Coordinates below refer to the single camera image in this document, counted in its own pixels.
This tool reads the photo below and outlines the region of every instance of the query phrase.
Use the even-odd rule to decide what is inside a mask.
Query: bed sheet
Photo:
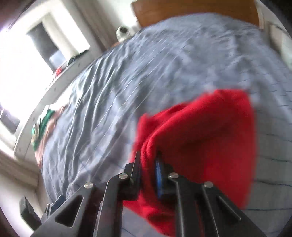
[[[258,156],[244,212],[268,237],[277,236],[292,215],[292,74],[255,26],[211,13],[142,29],[71,84],[69,106],[43,156],[50,200],[61,194],[68,198],[87,181],[104,182],[121,172],[141,115],[217,88],[249,93]],[[154,233],[124,211],[123,236]]]

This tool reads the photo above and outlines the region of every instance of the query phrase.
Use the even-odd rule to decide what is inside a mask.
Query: green fabric
[[[45,130],[47,128],[47,124],[50,120],[50,118],[52,117],[52,115],[55,113],[54,110],[47,110],[46,115],[43,117],[43,119],[40,119],[39,122],[39,134],[36,140],[34,140],[34,142],[32,143],[32,147],[34,149],[34,151],[36,151],[39,147],[39,143],[41,141],[41,139],[43,138],[43,135],[45,133]],[[35,131],[35,127],[32,129],[32,135],[34,136],[34,131]]]

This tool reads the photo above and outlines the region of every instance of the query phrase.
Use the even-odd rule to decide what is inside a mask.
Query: red cloth
[[[175,236],[174,210],[162,206],[154,191],[157,150],[175,172],[197,183],[213,182],[243,208],[256,155],[254,114],[247,94],[217,90],[140,118],[132,154],[141,151],[142,189],[137,201],[124,201],[124,205],[158,232]]]

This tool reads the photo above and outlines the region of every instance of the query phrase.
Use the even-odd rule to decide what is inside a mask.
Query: metal screw
[[[172,179],[177,179],[178,178],[178,173],[174,173],[174,172],[170,173],[169,177],[172,178]]]
[[[204,183],[204,186],[205,186],[206,188],[212,188],[212,187],[213,187],[213,183],[210,182],[210,181],[207,181],[207,182]]]
[[[128,175],[126,173],[119,174],[119,178],[122,180],[126,179],[127,177],[128,177]]]
[[[84,185],[84,188],[86,188],[86,189],[90,189],[90,188],[92,188],[93,187],[93,183],[91,183],[91,182],[87,182],[87,183],[85,183],[85,185]]]

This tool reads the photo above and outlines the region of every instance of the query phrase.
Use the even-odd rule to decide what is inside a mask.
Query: silver rivet
[[[122,180],[126,179],[127,177],[128,177],[128,175],[126,173],[119,174],[119,178]]]
[[[177,179],[178,178],[178,173],[174,173],[174,172],[170,173],[169,177],[172,178],[172,179]]]
[[[204,186],[205,186],[206,188],[212,188],[212,187],[213,187],[213,183],[210,182],[210,181],[207,181],[207,182],[204,183]]]
[[[87,183],[85,183],[85,185],[84,185],[84,188],[86,188],[86,189],[90,189],[90,188],[92,188],[93,187],[93,183],[91,183],[91,182],[87,182]]]

